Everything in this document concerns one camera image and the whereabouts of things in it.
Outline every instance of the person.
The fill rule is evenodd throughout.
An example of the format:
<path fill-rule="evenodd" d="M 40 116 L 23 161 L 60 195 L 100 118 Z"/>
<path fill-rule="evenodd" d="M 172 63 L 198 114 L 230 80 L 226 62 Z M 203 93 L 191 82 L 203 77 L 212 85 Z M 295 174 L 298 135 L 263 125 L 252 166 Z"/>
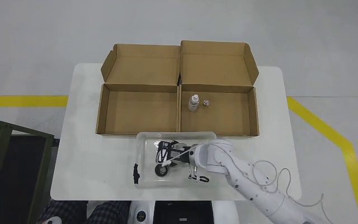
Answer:
<path fill-rule="evenodd" d="M 87 203 L 82 200 L 51 200 L 37 223 L 50 224 L 59 217 L 62 224 L 127 224 L 131 201 L 110 200 L 97 206 L 87 218 Z"/>

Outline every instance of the white bottle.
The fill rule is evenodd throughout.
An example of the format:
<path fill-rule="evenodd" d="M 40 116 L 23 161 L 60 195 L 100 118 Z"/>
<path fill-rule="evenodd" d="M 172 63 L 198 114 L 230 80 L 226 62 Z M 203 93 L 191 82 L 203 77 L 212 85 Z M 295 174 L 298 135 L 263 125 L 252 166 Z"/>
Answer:
<path fill-rule="evenodd" d="M 198 105 L 199 105 L 199 96 L 195 94 L 190 98 L 188 108 L 190 111 L 194 111 L 196 110 Z"/>

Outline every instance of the black wheel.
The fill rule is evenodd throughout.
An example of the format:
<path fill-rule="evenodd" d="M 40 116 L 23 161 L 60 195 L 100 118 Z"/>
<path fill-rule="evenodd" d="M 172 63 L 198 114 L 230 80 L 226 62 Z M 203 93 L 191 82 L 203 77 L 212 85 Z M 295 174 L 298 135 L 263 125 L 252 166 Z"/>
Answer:
<path fill-rule="evenodd" d="M 162 166 L 162 164 L 158 164 L 155 168 L 157 176 L 164 177 L 168 174 L 169 168 L 168 166 Z"/>

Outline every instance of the white table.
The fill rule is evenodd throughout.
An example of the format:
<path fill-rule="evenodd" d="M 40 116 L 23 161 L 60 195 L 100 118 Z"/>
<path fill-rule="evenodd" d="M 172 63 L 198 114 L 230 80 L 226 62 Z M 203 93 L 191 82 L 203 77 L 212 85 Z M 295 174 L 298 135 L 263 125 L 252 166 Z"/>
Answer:
<path fill-rule="evenodd" d="M 104 137 L 95 134 L 102 64 L 78 64 L 64 118 L 51 187 L 56 200 L 244 200 L 224 179 L 214 188 L 137 189 L 133 183 L 135 137 Z M 260 136 L 228 137 L 239 158 L 268 160 L 277 169 L 287 167 L 292 183 L 289 193 L 301 197 L 290 117 L 282 72 L 258 67 L 257 92 Z M 280 178 L 284 190 L 288 175 Z"/>

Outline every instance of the floor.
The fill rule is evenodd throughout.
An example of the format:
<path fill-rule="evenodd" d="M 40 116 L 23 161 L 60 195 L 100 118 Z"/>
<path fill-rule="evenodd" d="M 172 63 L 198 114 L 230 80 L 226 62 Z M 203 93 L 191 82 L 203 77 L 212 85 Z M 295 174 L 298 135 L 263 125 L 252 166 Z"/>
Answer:
<path fill-rule="evenodd" d="M 114 43 L 244 41 L 258 65 L 282 69 L 287 96 L 357 146 L 357 11 L 354 0 L 2 1 L 0 95 L 67 95 L 74 66 L 103 62 Z M 0 119 L 60 138 L 64 113 L 0 108 Z M 341 150 L 292 111 L 290 117 L 299 202 L 324 193 L 333 223 L 356 223 Z M 249 202 L 237 204 L 241 223 L 270 223 Z"/>

